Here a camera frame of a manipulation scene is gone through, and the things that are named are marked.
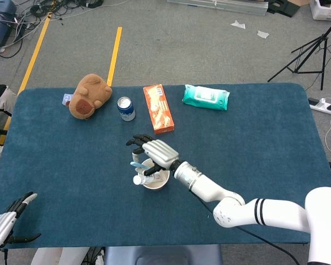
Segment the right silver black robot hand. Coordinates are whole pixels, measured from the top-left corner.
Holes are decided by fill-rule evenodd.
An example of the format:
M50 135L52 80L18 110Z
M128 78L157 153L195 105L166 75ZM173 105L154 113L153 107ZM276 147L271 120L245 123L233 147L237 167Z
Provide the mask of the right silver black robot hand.
M144 153L153 161L154 166L150 169L138 169L143 176L151 176L160 170L169 170L172 164L179 160L179 153L176 150L162 140L154 139L146 134L134 135L126 143L126 146L130 145L138 146L132 152L134 160L138 155Z

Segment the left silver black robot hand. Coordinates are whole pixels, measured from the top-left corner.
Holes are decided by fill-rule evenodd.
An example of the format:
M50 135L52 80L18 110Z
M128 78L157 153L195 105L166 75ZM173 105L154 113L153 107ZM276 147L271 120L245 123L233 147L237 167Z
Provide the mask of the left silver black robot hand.
M38 196L37 193L29 192L23 197L15 200L6 209L6 212L0 214L0 250L11 243L28 243L36 240L41 233L32 236L13 236L13 228L20 218L25 208Z

